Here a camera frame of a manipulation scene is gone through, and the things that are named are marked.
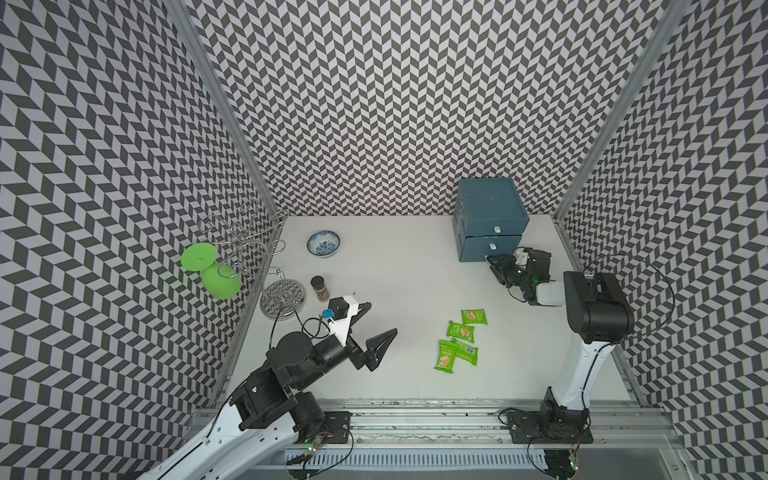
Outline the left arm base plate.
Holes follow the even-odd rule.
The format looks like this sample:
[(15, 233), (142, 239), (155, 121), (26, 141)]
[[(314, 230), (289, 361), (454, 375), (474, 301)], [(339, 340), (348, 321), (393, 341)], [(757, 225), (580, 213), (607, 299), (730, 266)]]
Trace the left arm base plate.
[(321, 444), (345, 445), (350, 439), (348, 429), (351, 420), (350, 411), (326, 412), (322, 419), (312, 420), (303, 426), (294, 444), (309, 445), (315, 438), (319, 438)]

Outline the teal three-drawer cabinet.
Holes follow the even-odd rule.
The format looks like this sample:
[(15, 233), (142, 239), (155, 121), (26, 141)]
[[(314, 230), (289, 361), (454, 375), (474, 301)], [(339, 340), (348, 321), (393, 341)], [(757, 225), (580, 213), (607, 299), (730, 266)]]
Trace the teal three-drawer cabinet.
[(511, 253), (529, 220), (512, 179), (461, 179), (452, 218), (458, 260), (484, 262)]

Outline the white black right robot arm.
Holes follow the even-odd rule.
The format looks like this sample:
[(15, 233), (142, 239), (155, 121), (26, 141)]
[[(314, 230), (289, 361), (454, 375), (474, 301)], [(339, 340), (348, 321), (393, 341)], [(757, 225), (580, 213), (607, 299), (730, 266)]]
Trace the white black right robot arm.
[(564, 366), (555, 385), (547, 388), (537, 424), (541, 430), (587, 429), (591, 391), (597, 374), (615, 346), (634, 330), (634, 313), (618, 278), (607, 272), (592, 276), (565, 271), (551, 277), (551, 254), (528, 247), (486, 258), (496, 280), (519, 300), (538, 307), (560, 307), (572, 332)]

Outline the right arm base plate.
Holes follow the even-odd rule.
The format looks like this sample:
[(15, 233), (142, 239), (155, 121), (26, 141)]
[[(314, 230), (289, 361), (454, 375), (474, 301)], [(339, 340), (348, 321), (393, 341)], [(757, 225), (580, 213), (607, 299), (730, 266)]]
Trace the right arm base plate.
[(510, 410), (504, 417), (514, 444), (588, 445), (594, 442), (588, 410), (566, 410), (552, 415)]

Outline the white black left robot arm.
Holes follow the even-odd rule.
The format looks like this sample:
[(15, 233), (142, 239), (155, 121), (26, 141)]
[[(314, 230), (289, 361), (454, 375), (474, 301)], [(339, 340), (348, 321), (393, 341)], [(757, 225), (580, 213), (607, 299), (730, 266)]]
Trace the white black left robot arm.
[(351, 296), (333, 298), (305, 326), (271, 339), (264, 363), (238, 384), (213, 419), (143, 479), (235, 479), (294, 444), (298, 479), (318, 475), (310, 459), (326, 442), (350, 442), (348, 412), (324, 412), (310, 386), (344, 362), (375, 371), (398, 335), (390, 329), (359, 344), (353, 326), (371, 309)]

